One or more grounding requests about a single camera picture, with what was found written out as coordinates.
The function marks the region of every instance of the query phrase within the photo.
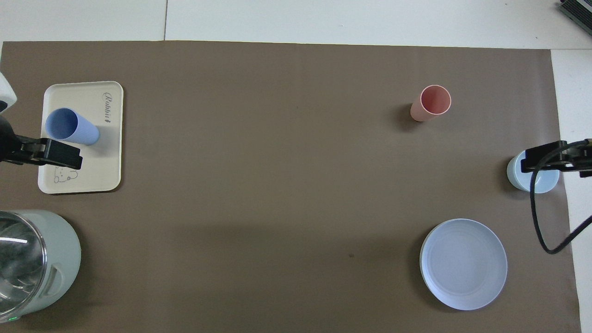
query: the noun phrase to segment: black cable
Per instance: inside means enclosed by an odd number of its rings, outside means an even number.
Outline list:
[[[535,231],[536,231],[536,236],[539,238],[539,243],[540,245],[543,247],[543,249],[545,250],[545,252],[547,252],[548,254],[557,254],[559,253],[559,251],[563,250],[571,241],[574,240],[574,238],[580,234],[580,232],[582,232],[587,226],[589,226],[590,224],[592,224],[592,215],[590,217],[588,217],[585,221],[582,222],[582,224],[580,224],[577,228],[574,229],[573,232],[571,232],[569,234],[569,236],[567,236],[563,242],[561,242],[556,248],[554,249],[549,249],[547,247],[547,244],[545,243],[545,240],[543,239],[543,235],[540,232],[540,227],[539,227],[539,220],[536,217],[536,204],[535,204],[535,182],[536,182],[536,175],[539,173],[540,169],[547,164],[547,162],[549,162],[549,160],[551,158],[553,158],[555,155],[569,149],[569,148],[579,148],[579,147],[584,147],[590,144],[589,140],[582,140],[582,141],[576,141],[576,142],[572,142],[569,143],[563,147],[559,147],[556,148],[554,150],[552,150],[550,153],[548,153],[547,155],[545,155],[540,161],[539,163],[535,166],[535,170],[532,172],[532,176],[530,176],[530,209],[532,211],[532,220],[535,223]]]

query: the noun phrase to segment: white table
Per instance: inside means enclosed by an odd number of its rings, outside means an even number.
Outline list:
[[[559,128],[570,142],[592,137],[592,36],[561,14],[558,3],[29,0],[2,4],[0,51],[8,40],[163,39],[552,49]],[[592,178],[564,177],[574,228],[592,213]],[[592,261],[586,256],[592,229],[572,248],[582,330],[592,332]]]

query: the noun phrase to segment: pink cup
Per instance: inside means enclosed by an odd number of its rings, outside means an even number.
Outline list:
[[[452,97],[450,92],[441,85],[433,84],[423,88],[411,106],[411,118],[426,121],[442,114],[450,108]]]

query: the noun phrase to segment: plate rim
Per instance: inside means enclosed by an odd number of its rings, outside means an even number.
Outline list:
[[[502,252],[503,252],[503,254],[504,254],[504,259],[505,259],[504,261],[506,262],[506,269],[505,269],[505,272],[504,272],[504,282],[503,282],[503,284],[501,285],[500,291],[499,291],[499,292],[497,292],[497,294],[496,294],[494,297],[492,297],[492,298],[491,298],[491,300],[489,300],[487,303],[485,303],[485,304],[483,304],[483,305],[481,305],[481,306],[479,306],[479,307],[476,307],[476,308],[466,308],[466,309],[461,309],[461,308],[460,308],[460,307],[458,307],[458,306],[454,306],[454,305],[451,305],[451,304],[449,304],[449,303],[447,303],[447,302],[444,302],[442,299],[440,299],[440,298],[439,298],[439,297],[436,295],[436,293],[434,292],[434,290],[432,290],[432,288],[431,288],[431,287],[429,286],[429,284],[427,283],[427,281],[426,281],[426,273],[425,273],[425,272],[424,272],[424,270],[423,270],[423,261],[424,261],[424,258],[423,258],[423,256],[424,256],[424,249],[425,249],[425,246],[426,246],[426,243],[427,243],[428,239],[429,239],[429,238],[432,236],[432,234],[434,233],[434,231],[435,231],[436,229],[439,229],[439,228],[443,227],[444,225],[446,225],[446,224],[448,224],[448,223],[452,223],[452,222],[454,222],[454,221],[458,221],[458,220],[464,220],[464,221],[469,221],[469,222],[471,222],[471,223],[476,223],[476,224],[478,224],[478,225],[480,225],[480,226],[482,226],[482,227],[485,227],[485,228],[486,228],[486,230],[489,230],[489,231],[490,231],[490,232],[491,232],[491,233],[492,233],[492,234],[495,236],[495,238],[496,238],[497,242],[500,244],[500,246],[501,246],[501,250],[502,250]],[[501,242],[500,238],[499,238],[499,237],[496,235],[496,233],[495,233],[495,232],[493,232],[493,230],[491,230],[491,229],[490,229],[488,226],[486,226],[485,224],[483,224],[483,223],[481,223],[481,222],[479,222],[479,221],[475,221],[475,220],[472,220],[472,219],[467,219],[467,218],[464,218],[464,217],[458,217],[458,218],[455,218],[455,219],[450,219],[450,220],[446,220],[446,221],[444,221],[444,222],[441,222],[441,223],[439,223],[439,224],[438,224],[438,225],[436,225],[434,228],[432,228],[432,230],[430,230],[430,232],[427,234],[426,238],[423,240],[423,243],[422,243],[422,248],[421,248],[421,250],[420,250],[420,252],[419,252],[419,270],[420,270],[420,272],[421,272],[421,274],[422,274],[422,279],[423,279],[423,282],[426,284],[426,287],[428,288],[428,290],[430,290],[430,292],[432,293],[432,295],[434,295],[434,297],[435,297],[435,298],[437,298],[437,300],[439,300],[440,302],[442,302],[442,303],[443,303],[443,304],[445,304],[446,306],[449,306],[449,307],[451,307],[451,308],[453,308],[453,309],[456,309],[456,310],[462,310],[462,311],[471,311],[471,310],[477,310],[477,309],[481,309],[481,308],[483,308],[483,307],[485,307],[485,306],[489,305],[491,302],[493,302],[493,301],[494,301],[494,300],[495,300],[495,299],[496,299],[496,298],[497,298],[497,297],[500,295],[501,291],[504,289],[504,286],[506,285],[506,281],[507,281],[507,278],[508,278],[508,256],[507,256],[507,253],[506,253],[506,249],[505,249],[505,247],[504,247],[504,244]]]

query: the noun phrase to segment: ribbed blue cup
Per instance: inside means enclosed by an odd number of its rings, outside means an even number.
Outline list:
[[[45,130],[52,139],[90,146],[101,136],[99,129],[69,108],[59,108],[45,121]]]

